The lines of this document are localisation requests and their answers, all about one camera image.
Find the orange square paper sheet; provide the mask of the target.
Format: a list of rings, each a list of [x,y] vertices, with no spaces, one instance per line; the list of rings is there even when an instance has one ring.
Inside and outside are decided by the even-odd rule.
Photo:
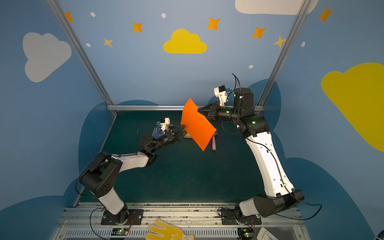
[[[206,149],[217,129],[198,112],[197,105],[189,99],[184,105],[181,125],[202,151]]]

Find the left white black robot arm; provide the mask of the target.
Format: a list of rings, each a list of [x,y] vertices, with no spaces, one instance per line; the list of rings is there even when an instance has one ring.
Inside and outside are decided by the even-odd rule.
[[[78,176],[82,184],[105,208],[102,225],[139,225],[141,220],[129,213],[127,205],[114,189],[121,172],[151,166],[157,155],[156,151],[169,144],[175,144],[187,134],[184,126],[169,126],[160,137],[145,134],[141,141],[141,150],[134,154],[112,155],[99,153]]]

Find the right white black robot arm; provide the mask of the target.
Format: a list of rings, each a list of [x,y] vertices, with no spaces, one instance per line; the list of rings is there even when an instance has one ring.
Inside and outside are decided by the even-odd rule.
[[[254,93],[249,88],[237,88],[233,106],[226,106],[229,92],[225,86],[214,89],[218,101],[199,108],[209,120],[233,123],[250,147],[259,167],[265,194],[242,201],[237,205],[240,216],[268,217],[290,209],[305,197],[295,189],[276,154],[271,130],[264,116],[257,113]]]

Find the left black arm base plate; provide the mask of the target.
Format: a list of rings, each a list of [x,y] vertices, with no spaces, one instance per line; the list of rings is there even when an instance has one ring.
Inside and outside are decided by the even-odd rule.
[[[143,219],[143,209],[123,210],[117,215],[112,215],[104,210],[101,225],[140,225]]]

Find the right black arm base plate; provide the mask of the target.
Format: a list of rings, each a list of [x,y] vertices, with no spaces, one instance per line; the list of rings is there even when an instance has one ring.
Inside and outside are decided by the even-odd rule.
[[[219,208],[217,214],[221,218],[222,225],[258,226],[262,224],[259,215],[243,216],[237,209]]]

